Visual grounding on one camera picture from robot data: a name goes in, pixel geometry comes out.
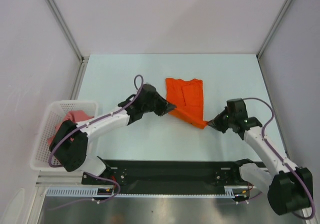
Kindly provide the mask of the orange t shirt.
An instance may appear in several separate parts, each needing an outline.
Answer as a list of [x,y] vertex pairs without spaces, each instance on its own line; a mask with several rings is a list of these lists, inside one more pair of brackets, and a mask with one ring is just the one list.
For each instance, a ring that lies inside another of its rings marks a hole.
[[165,83],[166,99],[176,105],[169,114],[196,128],[204,129],[208,123],[204,120],[203,81],[166,78]]

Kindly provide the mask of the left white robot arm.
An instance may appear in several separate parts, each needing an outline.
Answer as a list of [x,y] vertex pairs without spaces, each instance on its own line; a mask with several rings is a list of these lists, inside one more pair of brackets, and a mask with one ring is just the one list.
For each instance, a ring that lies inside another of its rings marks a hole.
[[103,159],[92,152],[96,139],[140,120],[146,113],[164,116],[175,108],[153,85],[143,84],[108,114],[80,122],[64,121],[50,144],[49,157],[57,159],[67,172],[86,172],[104,184],[111,175]]

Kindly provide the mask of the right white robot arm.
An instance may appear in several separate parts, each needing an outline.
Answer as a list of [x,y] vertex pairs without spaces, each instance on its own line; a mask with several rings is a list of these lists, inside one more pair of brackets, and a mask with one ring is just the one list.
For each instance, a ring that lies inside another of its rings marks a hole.
[[312,173],[277,151],[265,132],[267,125],[248,116],[245,99],[227,100],[224,110],[208,125],[221,133],[231,129],[255,151],[266,167],[262,170],[249,159],[238,161],[238,167],[230,175],[235,184],[245,181],[253,184],[267,196],[278,215],[292,213],[304,220],[315,217]]

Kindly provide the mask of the pink t shirt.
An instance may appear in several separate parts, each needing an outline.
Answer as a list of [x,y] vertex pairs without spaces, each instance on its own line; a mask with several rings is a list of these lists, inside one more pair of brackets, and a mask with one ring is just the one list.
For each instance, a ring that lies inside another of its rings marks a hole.
[[83,110],[72,110],[72,111],[68,111],[68,113],[66,114],[66,116],[62,119],[61,122],[59,122],[56,126],[55,126],[55,134],[53,136],[51,136],[50,138],[47,139],[47,144],[48,146],[50,146],[52,144],[52,141],[56,135],[56,133],[58,132],[60,126],[62,125],[63,122],[70,120],[73,123],[77,123],[77,122],[81,122],[81,121],[86,121],[86,120],[90,120],[93,119],[94,116],[90,116],[87,115],[85,113],[85,111]]

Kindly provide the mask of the white plastic basket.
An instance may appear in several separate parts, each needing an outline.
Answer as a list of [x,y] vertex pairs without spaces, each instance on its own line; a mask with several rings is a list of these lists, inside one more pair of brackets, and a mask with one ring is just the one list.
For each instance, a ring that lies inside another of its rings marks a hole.
[[95,101],[83,100],[62,100],[52,102],[46,109],[40,124],[38,136],[34,143],[33,152],[30,158],[30,167],[35,171],[62,171],[62,167],[52,168],[49,166],[50,150],[48,139],[56,132],[58,125],[69,111],[83,110],[89,116],[97,116],[99,105]]

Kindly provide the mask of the left aluminium frame post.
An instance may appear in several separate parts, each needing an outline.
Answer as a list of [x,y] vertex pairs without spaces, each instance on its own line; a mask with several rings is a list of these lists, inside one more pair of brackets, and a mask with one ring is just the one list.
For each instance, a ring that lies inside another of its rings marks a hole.
[[78,61],[77,73],[76,73],[75,81],[73,83],[72,91],[71,91],[71,95],[70,95],[70,99],[77,99],[78,95],[79,95],[81,83],[82,83],[82,80],[84,77],[86,64],[88,63],[89,58],[85,57],[81,53],[81,51],[80,51],[80,49],[79,49],[79,47],[73,37],[73,34],[72,34],[70,28],[68,27],[56,1],[55,0],[45,0],[45,2],[47,3],[48,8],[50,9],[54,19],[56,20],[61,32],[63,33],[67,43],[71,47],[71,50],[74,53],[74,55],[76,56],[76,59]]

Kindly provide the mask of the aluminium frame post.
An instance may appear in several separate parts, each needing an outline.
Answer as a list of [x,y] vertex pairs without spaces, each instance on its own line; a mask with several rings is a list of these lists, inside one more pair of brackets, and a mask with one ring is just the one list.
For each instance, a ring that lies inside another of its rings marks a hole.
[[258,62],[260,61],[260,59],[262,58],[265,50],[267,49],[267,47],[269,46],[270,42],[272,41],[273,37],[275,36],[277,29],[279,28],[279,26],[281,25],[284,17],[286,16],[287,12],[289,11],[291,5],[293,4],[294,0],[284,0],[283,5],[281,6],[274,22],[271,25],[270,30],[268,31],[261,47],[259,48],[257,54],[256,54],[256,58],[258,60]]
[[88,63],[89,58],[85,57],[81,53],[81,51],[80,51],[80,49],[79,49],[79,47],[73,37],[73,34],[72,34],[70,28],[68,27],[56,1],[55,0],[45,0],[45,2],[47,3],[48,8],[50,9],[54,19],[56,20],[61,32],[63,33],[67,43],[71,47],[71,50],[74,53],[74,55],[76,56],[76,59],[78,61],[77,73],[76,73],[75,81],[73,83],[72,91],[71,91],[71,95],[70,95],[70,99],[77,99],[78,95],[79,95],[81,83],[82,83],[82,80],[84,77],[86,64]]

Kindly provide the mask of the aluminium frame rail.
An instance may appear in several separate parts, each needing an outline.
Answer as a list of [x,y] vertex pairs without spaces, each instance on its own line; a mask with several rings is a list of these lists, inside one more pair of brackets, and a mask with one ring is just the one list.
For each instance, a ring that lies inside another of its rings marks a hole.
[[78,186],[82,175],[39,175],[36,186]]

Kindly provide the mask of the right aluminium frame post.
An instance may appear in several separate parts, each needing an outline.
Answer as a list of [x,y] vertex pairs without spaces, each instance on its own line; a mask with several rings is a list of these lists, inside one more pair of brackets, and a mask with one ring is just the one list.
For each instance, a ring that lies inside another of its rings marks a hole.
[[265,50],[267,49],[267,47],[269,46],[270,42],[272,41],[273,37],[275,36],[277,29],[279,28],[279,26],[281,25],[284,17],[286,16],[287,12],[289,11],[291,5],[293,4],[294,0],[284,0],[283,5],[281,6],[274,22],[271,25],[270,30],[268,31],[261,47],[259,48],[257,54],[256,54],[256,58],[258,60],[258,62],[260,61],[260,59],[262,58]]

